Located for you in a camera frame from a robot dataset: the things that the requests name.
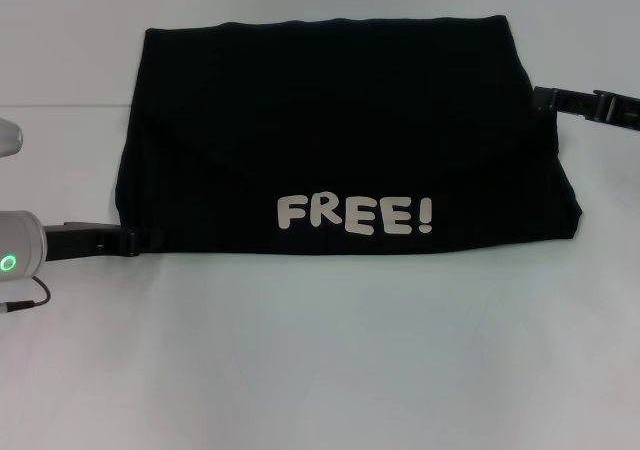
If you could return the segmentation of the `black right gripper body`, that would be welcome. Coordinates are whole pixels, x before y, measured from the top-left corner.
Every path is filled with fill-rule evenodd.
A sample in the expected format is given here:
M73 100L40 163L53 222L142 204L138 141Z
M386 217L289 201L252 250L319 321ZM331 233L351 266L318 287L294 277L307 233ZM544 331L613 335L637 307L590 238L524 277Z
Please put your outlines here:
M595 90L594 95L596 107L593 121L634 131L639 130L639 99L602 90Z

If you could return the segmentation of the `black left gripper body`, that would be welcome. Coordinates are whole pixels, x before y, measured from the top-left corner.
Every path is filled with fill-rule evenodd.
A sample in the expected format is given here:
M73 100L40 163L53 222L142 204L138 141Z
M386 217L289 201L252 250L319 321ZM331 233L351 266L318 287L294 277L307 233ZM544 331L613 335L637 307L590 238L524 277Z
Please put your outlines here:
M118 225L65 222L45 227L47 261L122 256Z

